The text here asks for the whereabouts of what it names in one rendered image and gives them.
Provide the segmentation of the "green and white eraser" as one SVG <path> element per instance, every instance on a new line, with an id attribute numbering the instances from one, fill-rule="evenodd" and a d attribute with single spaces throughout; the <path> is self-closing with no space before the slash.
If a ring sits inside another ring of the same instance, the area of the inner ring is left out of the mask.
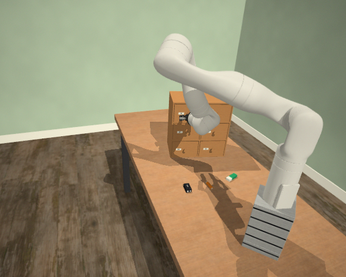
<path id="1" fill-rule="evenodd" d="M 233 174 L 229 175 L 228 177 L 226 177 L 226 180 L 230 182 L 230 181 L 232 181 L 233 179 L 235 179 L 237 176 L 238 176 L 238 175 L 236 175 L 235 173 L 233 173 Z"/>

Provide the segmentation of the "black nine-volt battery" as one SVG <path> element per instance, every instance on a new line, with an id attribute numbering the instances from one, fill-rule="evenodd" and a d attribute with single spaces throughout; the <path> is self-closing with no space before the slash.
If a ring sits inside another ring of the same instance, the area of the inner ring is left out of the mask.
<path id="1" fill-rule="evenodd" d="M 191 192 L 192 188 L 189 183 L 183 184 L 186 193 Z"/>

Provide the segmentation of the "brown wooden chest of drawers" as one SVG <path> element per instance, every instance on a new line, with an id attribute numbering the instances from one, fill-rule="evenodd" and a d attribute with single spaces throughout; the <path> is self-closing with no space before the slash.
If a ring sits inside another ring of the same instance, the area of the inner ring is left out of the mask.
<path id="1" fill-rule="evenodd" d="M 215 98 L 215 97 L 213 97 L 211 95 L 208 95 L 207 93 L 204 93 L 204 94 L 205 94 L 209 104 L 227 104 L 227 103 L 223 102 L 222 100 L 220 100 L 218 98 Z M 170 153 L 170 157 L 171 158 L 218 157 L 218 156 L 198 156 L 199 148 L 200 148 L 200 141 L 217 141 L 217 140 L 201 140 L 201 135 L 199 136 L 199 140 L 172 140 L 173 123 L 187 123 L 187 122 L 174 122 L 174 103 L 186 104 L 185 100 L 184 100 L 184 97 L 183 97 L 183 91 L 170 91 L 170 95 L 169 95 L 167 144 L 168 144 L 168 150 L 169 150 L 169 153 Z M 231 109 L 231 115 L 230 115 L 230 121 L 229 122 L 220 122 L 220 123 L 229 123 L 228 131 L 227 131 L 227 137 L 226 137 L 226 140 L 225 140 L 225 147 L 224 147 L 223 156 L 225 155 L 225 149 L 226 149 L 228 133 L 229 133 L 229 129 L 230 129 L 232 111 L 233 111 L 233 106 L 232 106 L 232 109 Z M 177 156 L 177 157 L 172 157 L 171 156 L 172 141 L 198 141 L 197 156 Z"/>

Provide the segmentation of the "brown wooden drawer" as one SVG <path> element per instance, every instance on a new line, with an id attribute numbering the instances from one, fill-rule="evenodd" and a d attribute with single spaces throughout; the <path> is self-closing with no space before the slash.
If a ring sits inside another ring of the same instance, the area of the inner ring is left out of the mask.
<path id="1" fill-rule="evenodd" d="M 172 157 L 197 156 L 198 141 L 172 141 Z"/>
<path id="2" fill-rule="evenodd" d="M 214 129 L 205 135 L 201 135 L 201 140 L 226 140 L 229 123 L 219 123 Z"/>
<path id="3" fill-rule="evenodd" d="M 180 121 L 179 116 L 187 115 L 189 112 L 186 104 L 174 103 L 174 122 L 187 122 L 185 120 Z"/>
<path id="4" fill-rule="evenodd" d="M 199 136 L 188 123 L 173 123 L 172 140 L 199 140 Z"/>
<path id="5" fill-rule="evenodd" d="M 229 104 L 209 104 L 220 116 L 220 122 L 229 122 L 232 106 Z"/>
<path id="6" fill-rule="evenodd" d="M 223 156 L 225 140 L 200 141 L 198 156 Z"/>

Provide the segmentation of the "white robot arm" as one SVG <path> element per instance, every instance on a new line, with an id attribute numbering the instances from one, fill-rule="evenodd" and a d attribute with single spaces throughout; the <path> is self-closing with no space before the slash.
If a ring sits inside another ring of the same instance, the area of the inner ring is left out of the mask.
<path id="1" fill-rule="evenodd" d="M 162 76 L 182 84 L 191 112 L 188 122 L 199 135 L 207 134 L 220 123 L 204 93 L 242 111 L 263 115 L 288 132 L 285 142 L 276 149 L 263 199 L 275 209 L 292 208 L 307 158 L 322 132 L 321 116 L 239 72 L 211 72 L 196 67 L 191 43 L 178 33 L 164 39 L 153 65 Z"/>

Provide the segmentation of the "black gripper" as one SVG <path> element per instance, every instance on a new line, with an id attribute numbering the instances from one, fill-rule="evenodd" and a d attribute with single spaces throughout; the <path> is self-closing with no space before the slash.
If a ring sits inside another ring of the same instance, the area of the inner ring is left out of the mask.
<path id="1" fill-rule="evenodd" d="M 191 112 L 189 112 L 189 114 L 190 114 Z M 187 115 L 180 115 L 179 116 L 179 120 L 180 121 L 183 121 L 183 120 L 185 120 L 185 121 L 187 121 L 187 123 L 189 124 L 189 122 L 188 122 L 188 116 L 189 116 L 189 114 L 187 114 Z"/>

